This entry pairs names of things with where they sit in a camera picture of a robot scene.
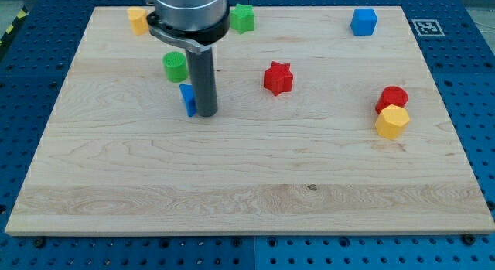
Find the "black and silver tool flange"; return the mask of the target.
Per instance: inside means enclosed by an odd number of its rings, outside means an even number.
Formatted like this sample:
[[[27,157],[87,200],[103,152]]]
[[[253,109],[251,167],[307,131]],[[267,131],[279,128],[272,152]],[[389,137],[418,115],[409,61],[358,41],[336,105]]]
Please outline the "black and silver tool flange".
[[[190,52],[199,54],[208,50],[222,39],[230,28],[230,9],[226,8],[220,20],[201,30],[180,30],[167,25],[161,20],[157,11],[147,15],[149,32],[158,40]]]

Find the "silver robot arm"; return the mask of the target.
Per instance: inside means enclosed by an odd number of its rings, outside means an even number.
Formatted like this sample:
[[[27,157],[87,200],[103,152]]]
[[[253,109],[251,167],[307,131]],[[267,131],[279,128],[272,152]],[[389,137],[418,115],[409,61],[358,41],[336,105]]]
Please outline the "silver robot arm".
[[[147,16],[149,32],[169,45],[185,50],[197,114],[217,113],[213,61],[214,43],[228,33],[227,0],[146,0],[155,10]]]

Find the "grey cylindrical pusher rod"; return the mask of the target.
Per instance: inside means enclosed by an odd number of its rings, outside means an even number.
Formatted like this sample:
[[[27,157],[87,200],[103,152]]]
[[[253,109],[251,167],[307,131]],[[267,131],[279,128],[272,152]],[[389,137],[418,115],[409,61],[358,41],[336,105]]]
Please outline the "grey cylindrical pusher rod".
[[[212,49],[201,53],[186,50],[186,60],[197,113],[201,117],[212,117],[218,109]]]

